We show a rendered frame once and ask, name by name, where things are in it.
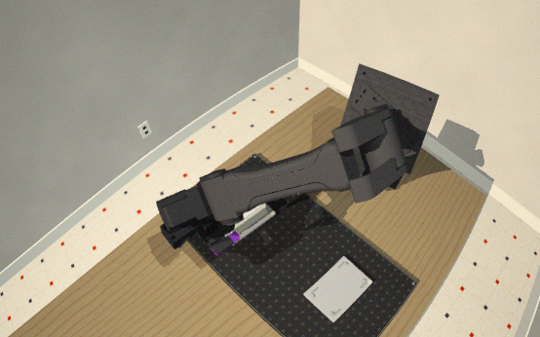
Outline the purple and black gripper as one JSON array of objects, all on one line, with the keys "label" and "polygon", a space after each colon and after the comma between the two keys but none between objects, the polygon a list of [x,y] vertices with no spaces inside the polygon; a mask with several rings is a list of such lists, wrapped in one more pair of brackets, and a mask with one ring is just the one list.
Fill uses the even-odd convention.
[{"label": "purple and black gripper", "polygon": [[227,233],[229,234],[230,232],[232,232],[234,228],[235,228],[235,224],[231,226],[226,226],[226,225],[222,225],[221,222],[219,222],[218,229],[215,230],[210,235],[208,235],[206,238],[198,230],[197,230],[197,233],[208,244],[211,250],[216,255],[219,255],[221,252],[223,252],[225,249],[227,249],[229,246],[231,246],[233,243],[235,243],[236,241],[240,239],[240,236],[238,235],[238,233],[234,231],[229,236],[226,236],[221,241],[219,241],[219,239],[221,239]]}]

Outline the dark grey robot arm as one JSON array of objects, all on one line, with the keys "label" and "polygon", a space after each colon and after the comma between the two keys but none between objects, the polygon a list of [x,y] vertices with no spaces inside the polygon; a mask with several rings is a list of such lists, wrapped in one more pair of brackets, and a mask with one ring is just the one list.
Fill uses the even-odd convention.
[{"label": "dark grey robot arm", "polygon": [[[197,228],[206,238],[218,229],[219,222],[237,224],[244,220],[245,212],[272,201],[351,190],[356,204],[384,191],[408,171],[404,153],[421,133],[369,86],[360,90],[352,106],[363,116],[331,131],[333,138],[316,149],[274,163],[219,169],[199,177],[196,186],[157,201],[164,222],[161,232],[170,247],[182,247]],[[359,147],[366,169],[362,177],[355,147]],[[204,218],[207,216],[214,218]]]}]

